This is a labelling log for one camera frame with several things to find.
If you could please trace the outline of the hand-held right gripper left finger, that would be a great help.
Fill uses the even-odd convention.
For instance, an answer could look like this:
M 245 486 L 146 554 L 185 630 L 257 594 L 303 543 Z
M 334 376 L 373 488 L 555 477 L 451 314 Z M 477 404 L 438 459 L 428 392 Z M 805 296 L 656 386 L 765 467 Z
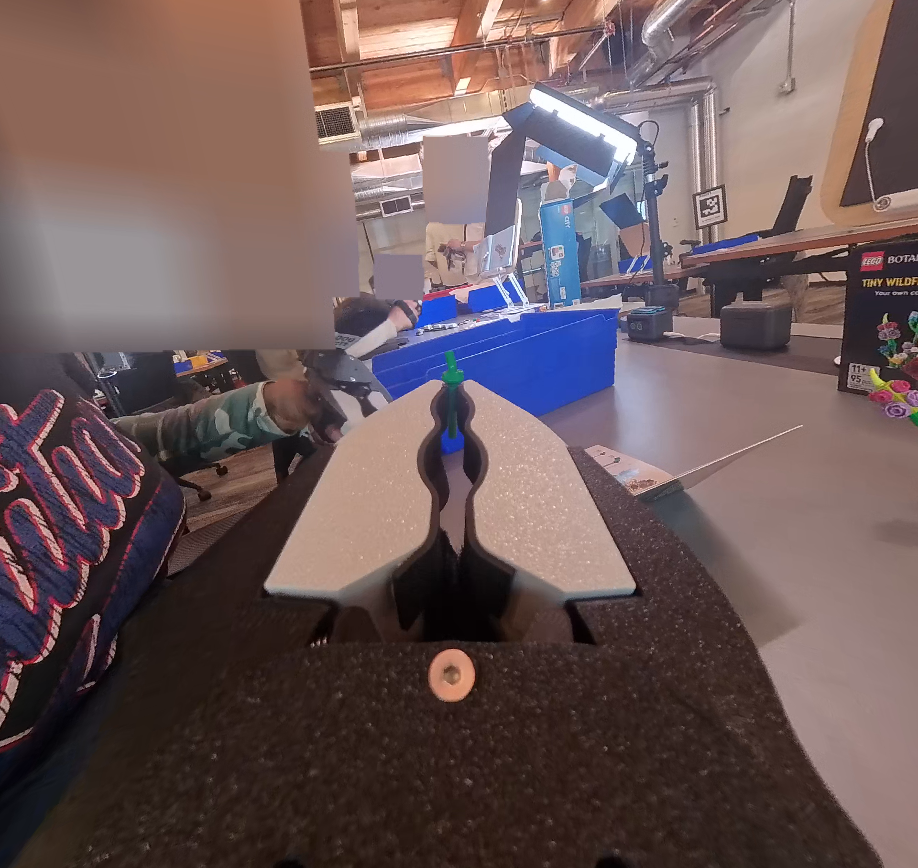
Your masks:
M 429 381 L 333 449 L 266 578 L 269 597 L 361 608 L 384 637 L 419 637 L 447 564 L 440 517 L 446 386 Z

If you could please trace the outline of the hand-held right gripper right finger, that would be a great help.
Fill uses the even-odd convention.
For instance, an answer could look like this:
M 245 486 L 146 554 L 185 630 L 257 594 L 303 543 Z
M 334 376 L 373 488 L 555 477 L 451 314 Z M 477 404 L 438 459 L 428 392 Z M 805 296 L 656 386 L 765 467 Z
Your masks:
M 537 417 L 470 380 L 465 543 L 459 579 L 502 640 L 580 602 L 632 598 L 637 583 L 564 440 Z

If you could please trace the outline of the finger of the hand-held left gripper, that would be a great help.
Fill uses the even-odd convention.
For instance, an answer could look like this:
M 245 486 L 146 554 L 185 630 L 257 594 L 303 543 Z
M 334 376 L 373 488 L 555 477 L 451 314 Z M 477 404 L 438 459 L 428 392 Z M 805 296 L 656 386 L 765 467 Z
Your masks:
M 353 358 L 364 359 L 389 341 L 395 340 L 400 333 L 412 328 L 414 328 L 414 319 L 411 316 L 389 315 L 381 324 L 347 347 L 345 354 Z

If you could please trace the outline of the green lego stem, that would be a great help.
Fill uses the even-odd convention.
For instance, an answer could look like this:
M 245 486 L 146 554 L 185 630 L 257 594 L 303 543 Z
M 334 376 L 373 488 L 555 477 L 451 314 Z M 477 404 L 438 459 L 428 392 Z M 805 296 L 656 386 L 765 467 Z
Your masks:
M 445 370 L 442 372 L 442 383 L 445 387 L 442 413 L 444 437 L 455 441 L 463 434 L 465 419 L 468 415 L 464 390 L 465 373 L 458 365 L 454 350 L 446 350 L 444 360 Z

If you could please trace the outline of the large blue plastic bin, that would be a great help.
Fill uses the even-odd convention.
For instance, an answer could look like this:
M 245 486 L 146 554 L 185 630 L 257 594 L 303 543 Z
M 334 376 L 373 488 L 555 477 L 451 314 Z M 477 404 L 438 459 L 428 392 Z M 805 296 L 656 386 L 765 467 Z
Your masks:
M 615 381 L 621 300 L 471 322 L 428 331 L 372 358 L 374 376 L 393 398 L 441 380 L 453 352 L 465 380 L 474 380 L 531 415 L 542 416 Z

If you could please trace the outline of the person's left forearm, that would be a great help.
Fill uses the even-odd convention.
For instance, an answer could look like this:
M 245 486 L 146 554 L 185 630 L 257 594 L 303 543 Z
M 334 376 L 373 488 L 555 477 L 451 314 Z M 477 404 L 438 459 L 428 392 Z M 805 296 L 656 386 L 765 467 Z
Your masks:
M 114 418 L 118 432 L 174 468 L 223 461 L 289 436 L 273 420 L 265 383 L 253 383 L 195 403 Z

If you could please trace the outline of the lego flower bouquet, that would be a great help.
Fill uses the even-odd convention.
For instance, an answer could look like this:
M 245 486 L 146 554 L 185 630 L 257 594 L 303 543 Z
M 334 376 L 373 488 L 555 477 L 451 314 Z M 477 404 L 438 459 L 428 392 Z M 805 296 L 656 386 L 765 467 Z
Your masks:
M 901 324 L 884 315 L 877 327 L 878 352 L 885 361 L 879 369 L 869 369 L 871 390 L 868 399 L 884 415 L 904 419 L 917 426 L 917 312 L 908 314 L 906 332 Z

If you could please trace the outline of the black lego set box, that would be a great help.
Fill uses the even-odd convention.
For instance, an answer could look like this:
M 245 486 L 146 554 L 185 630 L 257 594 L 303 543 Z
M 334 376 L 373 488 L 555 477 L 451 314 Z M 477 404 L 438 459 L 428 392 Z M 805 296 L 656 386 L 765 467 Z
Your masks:
M 846 263 L 838 390 L 871 392 L 871 373 L 916 388 L 916 236 L 855 247 Z

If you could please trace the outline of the person's left hand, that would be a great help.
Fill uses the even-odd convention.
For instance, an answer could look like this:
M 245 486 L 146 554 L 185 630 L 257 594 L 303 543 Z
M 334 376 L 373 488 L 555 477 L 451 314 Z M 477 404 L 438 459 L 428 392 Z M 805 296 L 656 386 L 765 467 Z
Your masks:
M 268 417 L 286 435 L 315 427 L 321 421 L 321 406 L 306 379 L 267 381 L 262 386 L 262 399 Z

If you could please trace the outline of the tall blue box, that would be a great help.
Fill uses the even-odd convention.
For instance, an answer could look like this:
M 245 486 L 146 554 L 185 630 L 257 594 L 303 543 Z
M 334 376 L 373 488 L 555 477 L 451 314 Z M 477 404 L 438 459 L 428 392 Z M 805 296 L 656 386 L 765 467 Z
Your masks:
M 545 282 L 550 309 L 570 307 L 581 300 L 579 243 L 571 189 L 577 167 L 562 168 L 545 186 L 539 223 L 545 256 Z

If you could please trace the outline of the small black device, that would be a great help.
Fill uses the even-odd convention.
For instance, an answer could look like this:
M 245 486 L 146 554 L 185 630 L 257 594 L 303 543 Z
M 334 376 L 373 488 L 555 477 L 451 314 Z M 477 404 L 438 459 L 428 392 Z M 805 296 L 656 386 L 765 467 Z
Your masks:
M 659 305 L 646 305 L 627 313 L 625 332 L 631 341 L 658 342 L 673 332 L 673 312 Z

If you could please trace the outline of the dark grey cube device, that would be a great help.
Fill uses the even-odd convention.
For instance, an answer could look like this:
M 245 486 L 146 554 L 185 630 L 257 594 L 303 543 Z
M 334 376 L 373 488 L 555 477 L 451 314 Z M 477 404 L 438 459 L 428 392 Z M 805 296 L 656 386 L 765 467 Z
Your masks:
M 728 349 L 775 351 L 788 346 L 792 334 L 790 304 L 740 301 L 720 313 L 720 343 Z

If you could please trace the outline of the black light stand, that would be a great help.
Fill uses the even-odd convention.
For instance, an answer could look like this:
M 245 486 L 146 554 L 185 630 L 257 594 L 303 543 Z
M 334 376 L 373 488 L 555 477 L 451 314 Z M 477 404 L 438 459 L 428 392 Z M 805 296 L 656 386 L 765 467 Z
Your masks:
M 649 244 L 651 259 L 651 283 L 645 292 L 645 304 L 661 307 L 675 315 L 678 311 L 680 288 L 678 282 L 667 281 L 664 272 L 664 260 L 667 248 L 661 236 L 658 199 L 667 187 L 669 176 L 664 172 L 668 162 L 657 162 L 655 141 L 647 140 L 642 134 L 645 126 L 659 125 L 653 120 L 646 120 L 638 127 L 642 176 L 644 179 L 644 198 L 646 218 L 649 227 Z

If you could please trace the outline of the studio light panel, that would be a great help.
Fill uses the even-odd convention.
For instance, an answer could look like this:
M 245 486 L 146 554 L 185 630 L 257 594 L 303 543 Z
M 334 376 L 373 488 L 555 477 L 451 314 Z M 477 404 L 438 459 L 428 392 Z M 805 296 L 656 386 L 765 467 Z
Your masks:
M 639 157 L 640 130 L 620 117 L 537 82 L 528 100 L 502 114 L 513 131 L 549 151 L 545 160 L 571 162 L 614 187 Z

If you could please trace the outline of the wooden side desk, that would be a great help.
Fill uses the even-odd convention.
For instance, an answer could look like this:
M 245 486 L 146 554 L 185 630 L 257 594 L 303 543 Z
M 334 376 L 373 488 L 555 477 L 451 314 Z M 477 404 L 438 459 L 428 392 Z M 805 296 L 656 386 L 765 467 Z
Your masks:
M 766 287 L 785 276 L 846 271 L 850 251 L 870 244 L 898 243 L 916 237 L 917 218 L 860 227 L 830 226 L 798 230 L 700 255 L 683 255 L 686 277 L 711 285 L 716 301 L 721 287 Z

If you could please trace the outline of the black office chair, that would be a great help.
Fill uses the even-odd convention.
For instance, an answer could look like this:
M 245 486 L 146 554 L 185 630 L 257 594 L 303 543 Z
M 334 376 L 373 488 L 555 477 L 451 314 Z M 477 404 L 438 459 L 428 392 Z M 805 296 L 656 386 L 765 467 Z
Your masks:
M 764 233 L 764 236 L 774 237 L 795 231 L 798 228 L 798 220 L 811 191 L 811 175 L 791 176 L 774 225 L 770 231 Z M 763 269 L 775 271 L 778 268 L 792 264 L 797 260 L 797 256 L 796 253 L 773 254 L 765 257 L 761 266 Z M 742 289 L 743 300 L 745 302 L 762 301 L 765 288 L 775 282 L 787 293 L 794 315 L 800 315 L 805 308 L 809 292 L 809 273 L 783 274 L 781 276 L 775 276 L 774 274 L 764 276 L 759 273 Z

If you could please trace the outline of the wood edged black board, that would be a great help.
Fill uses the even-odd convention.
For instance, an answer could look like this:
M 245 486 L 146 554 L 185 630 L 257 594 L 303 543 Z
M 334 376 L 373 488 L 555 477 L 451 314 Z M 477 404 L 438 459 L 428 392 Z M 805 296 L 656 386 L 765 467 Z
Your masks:
M 916 218 L 917 0 L 876 0 L 855 38 L 820 189 L 842 227 Z

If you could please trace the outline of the silver ceiling duct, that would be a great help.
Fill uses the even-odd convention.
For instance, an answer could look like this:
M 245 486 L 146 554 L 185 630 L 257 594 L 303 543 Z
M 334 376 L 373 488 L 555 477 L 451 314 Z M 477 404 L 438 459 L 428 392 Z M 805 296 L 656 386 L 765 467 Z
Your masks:
M 621 90 L 589 99 L 595 109 L 625 112 L 691 102 L 701 107 L 716 96 L 714 80 L 690 76 L 726 39 L 764 15 L 777 0 L 662 0 L 648 14 L 640 40 L 643 53 L 626 71 Z

